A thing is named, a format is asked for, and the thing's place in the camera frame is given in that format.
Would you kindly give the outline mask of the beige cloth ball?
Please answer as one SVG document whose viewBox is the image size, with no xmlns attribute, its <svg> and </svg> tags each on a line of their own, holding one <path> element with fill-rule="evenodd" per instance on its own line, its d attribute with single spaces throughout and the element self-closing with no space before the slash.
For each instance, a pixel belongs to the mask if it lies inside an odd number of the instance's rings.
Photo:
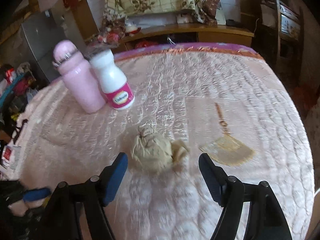
<svg viewBox="0 0 320 240">
<path fill-rule="evenodd" d="M 189 155 L 188 146 L 159 133 L 153 126 L 138 127 L 131 147 L 131 159 L 136 168 L 161 173 L 180 165 Z"/>
</svg>

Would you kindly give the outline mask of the pink thermos bottle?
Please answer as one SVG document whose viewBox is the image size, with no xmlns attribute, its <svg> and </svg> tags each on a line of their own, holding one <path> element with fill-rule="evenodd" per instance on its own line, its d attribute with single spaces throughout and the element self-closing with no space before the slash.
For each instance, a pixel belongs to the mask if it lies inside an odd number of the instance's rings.
<svg viewBox="0 0 320 240">
<path fill-rule="evenodd" d="M 95 113 L 106 104 L 90 63 L 73 42 L 60 41 L 53 50 L 53 58 L 53 66 L 60 73 L 65 87 L 86 113 Z"/>
</svg>

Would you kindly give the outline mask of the pink quilted table cover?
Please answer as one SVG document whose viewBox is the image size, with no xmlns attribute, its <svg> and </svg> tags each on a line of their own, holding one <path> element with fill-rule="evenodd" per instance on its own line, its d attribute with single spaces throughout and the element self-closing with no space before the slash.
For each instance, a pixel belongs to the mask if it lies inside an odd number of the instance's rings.
<svg viewBox="0 0 320 240">
<path fill-rule="evenodd" d="M 29 188 L 77 184 L 119 152 L 129 166 L 106 215 L 117 239 L 208 239 L 221 214 L 201 153 L 244 183 L 270 187 L 291 237 L 304 239 L 315 179 L 308 137 L 266 61 L 228 44 L 160 46 L 116 55 L 135 95 L 88 114 L 62 80 L 40 90 L 18 123 L 7 172 Z"/>
</svg>

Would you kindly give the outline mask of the white pill bottle pink label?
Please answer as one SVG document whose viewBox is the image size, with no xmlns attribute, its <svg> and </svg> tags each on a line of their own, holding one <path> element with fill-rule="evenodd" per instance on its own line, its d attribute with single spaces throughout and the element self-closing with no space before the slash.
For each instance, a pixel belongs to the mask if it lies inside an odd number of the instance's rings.
<svg viewBox="0 0 320 240">
<path fill-rule="evenodd" d="M 108 103 L 118 111 L 129 108 L 134 103 L 135 96 L 126 75 L 116 66 L 112 51 L 102 51 L 94 55 L 89 62 Z"/>
</svg>

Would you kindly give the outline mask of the grey refrigerator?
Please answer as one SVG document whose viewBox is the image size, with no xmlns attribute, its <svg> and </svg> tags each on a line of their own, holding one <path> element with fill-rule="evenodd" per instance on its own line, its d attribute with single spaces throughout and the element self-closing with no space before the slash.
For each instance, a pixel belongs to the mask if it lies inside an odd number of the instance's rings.
<svg viewBox="0 0 320 240">
<path fill-rule="evenodd" d="M 20 30 L 21 61 L 30 63 L 33 73 L 45 85 L 60 76 L 52 65 L 56 44 L 70 40 L 80 51 L 86 47 L 73 15 L 66 12 L 49 9 L 35 13 L 22 23 Z"/>
</svg>

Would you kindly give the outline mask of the artificial flower bunch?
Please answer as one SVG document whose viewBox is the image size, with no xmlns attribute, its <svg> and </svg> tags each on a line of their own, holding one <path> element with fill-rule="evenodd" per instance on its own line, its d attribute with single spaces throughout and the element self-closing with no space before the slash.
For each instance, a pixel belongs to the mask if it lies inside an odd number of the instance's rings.
<svg viewBox="0 0 320 240">
<path fill-rule="evenodd" d="M 120 41 L 125 37 L 125 19 L 108 20 L 103 19 L 102 25 L 97 35 L 97 41 L 107 44 L 112 48 L 120 45 Z"/>
</svg>

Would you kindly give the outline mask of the wooden tv cabinet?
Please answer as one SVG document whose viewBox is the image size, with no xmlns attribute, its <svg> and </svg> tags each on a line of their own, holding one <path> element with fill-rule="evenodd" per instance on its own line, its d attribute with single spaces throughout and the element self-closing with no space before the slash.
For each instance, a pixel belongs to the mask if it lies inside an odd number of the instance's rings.
<svg viewBox="0 0 320 240">
<path fill-rule="evenodd" d="M 204 24 L 185 23 L 170 24 L 159 27 L 142 29 L 133 36 L 128 36 L 120 40 L 119 46 L 113 48 L 114 53 L 121 53 L 133 50 L 141 41 L 156 42 L 165 44 L 167 38 L 172 38 L 174 42 L 221 42 L 251 46 L 254 34 L 242 28 L 229 27 L 225 25 L 208 26 Z"/>
</svg>

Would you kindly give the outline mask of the wooden chair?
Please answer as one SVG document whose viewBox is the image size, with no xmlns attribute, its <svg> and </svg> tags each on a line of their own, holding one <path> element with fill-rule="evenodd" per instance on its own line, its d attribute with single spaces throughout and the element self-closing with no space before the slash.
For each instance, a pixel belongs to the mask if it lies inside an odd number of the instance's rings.
<svg viewBox="0 0 320 240">
<path fill-rule="evenodd" d="M 296 13 L 281 0 L 254 0 L 257 20 L 253 47 L 273 68 L 299 65 L 304 42 L 303 12 Z"/>
</svg>

